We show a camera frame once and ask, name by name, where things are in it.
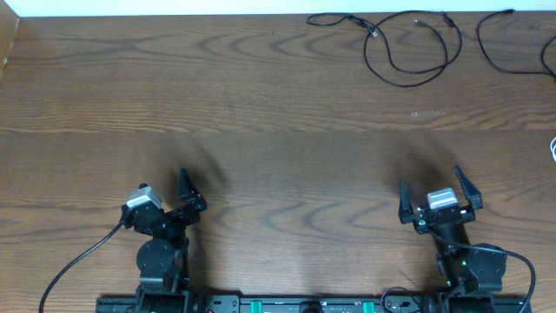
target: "wood grain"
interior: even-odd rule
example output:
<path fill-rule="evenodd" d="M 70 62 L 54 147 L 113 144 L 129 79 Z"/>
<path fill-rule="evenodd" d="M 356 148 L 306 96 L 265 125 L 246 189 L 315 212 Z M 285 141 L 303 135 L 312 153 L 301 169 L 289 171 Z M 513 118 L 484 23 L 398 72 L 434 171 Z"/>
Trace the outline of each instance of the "wood grain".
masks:
<path fill-rule="evenodd" d="M 397 183 L 416 203 L 457 187 L 458 162 L 486 208 L 472 242 L 529 257 L 535 312 L 554 312 L 556 89 L 547 77 L 489 67 L 474 25 L 454 14 L 460 58 L 416 89 L 390 87 L 364 66 L 361 29 L 316 28 L 304 16 L 29 18 L 0 84 L 0 310 L 35 311 L 52 277 L 97 242 L 139 183 L 175 199 L 185 166 L 208 199 L 188 229 L 199 288 L 245 294 L 380 294 L 434 290 L 430 236 L 397 218 Z M 378 21 L 384 15 L 366 15 Z M 414 17 L 384 26 L 395 61 L 441 62 Z M 456 49 L 455 34 L 435 17 Z M 540 69 L 550 13 L 494 19 L 493 57 Z M 370 47 L 385 75 L 382 43 Z M 556 61 L 556 49 L 546 58 Z M 410 82 L 414 77 L 399 77 Z M 132 294 L 145 236 L 120 231 L 69 271 L 47 311 L 91 312 Z M 526 292 L 508 261 L 505 294 Z"/>
<path fill-rule="evenodd" d="M 0 0 L 0 80 L 3 68 L 8 63 L 8 54 L 16 37 L 18 24 L 19 17 L 4 0 Z"/>

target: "white wall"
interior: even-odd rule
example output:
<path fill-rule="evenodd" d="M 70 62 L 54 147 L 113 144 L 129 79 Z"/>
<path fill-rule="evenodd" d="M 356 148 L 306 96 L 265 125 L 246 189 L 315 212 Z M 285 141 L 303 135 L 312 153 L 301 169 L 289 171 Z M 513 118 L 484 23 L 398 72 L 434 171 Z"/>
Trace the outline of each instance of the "white wall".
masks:
<path fill-rule="evenodd" d="M 556 0 L 5 0 L 20 17 L 556 10 Z"/>

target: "brown wood tabletop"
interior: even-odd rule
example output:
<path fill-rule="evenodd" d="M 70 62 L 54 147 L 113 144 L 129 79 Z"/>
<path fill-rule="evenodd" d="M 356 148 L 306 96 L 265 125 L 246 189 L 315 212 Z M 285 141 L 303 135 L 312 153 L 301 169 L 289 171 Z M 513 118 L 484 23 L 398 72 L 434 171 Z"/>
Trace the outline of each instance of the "brown wood tabletop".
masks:
<path fill-rule="evenodd" d="M 416 202 L 454 187 L 460 164 L 485 209 L 472 243 L 528 257 L 534 312 L 555 312 L 556 83 L 492 68 L 476 42 L 486 13 L 458 13 L 463 50 L 436 80 L 386 85 L 362 59 L 365 30 L 305 24 L 304 15 L 24 18 L 0 84 L 0 311 L 36 311 L 51 279 L 118 222 L 139 183 L 179 205 L 187 167 L 208 200 L 188 228 L 201 289 L 244 294 L 381 294 L 428 290 L 430 236 L 397 217 L 398 182 Z M 378 21 L 384 14 L 363 15 Z M 385 23 L 393 58 L 418 70 L 443 52 L 416 17 Z M 447 41 L 442 18 L 423 16 Z M 553 12 L 496 17 L 485 46 L 500 65 L 541 70 Z M 384 43 L 370 61 L 394 73 Z M 546 52 L 556 67 L 556 45 Z M 136 252 L 120 230 L 58 282 L 48 312 L 92 312 L 100 295 L 133 295 Z M 506 295 L 525 295 L 510 259 Z"/>

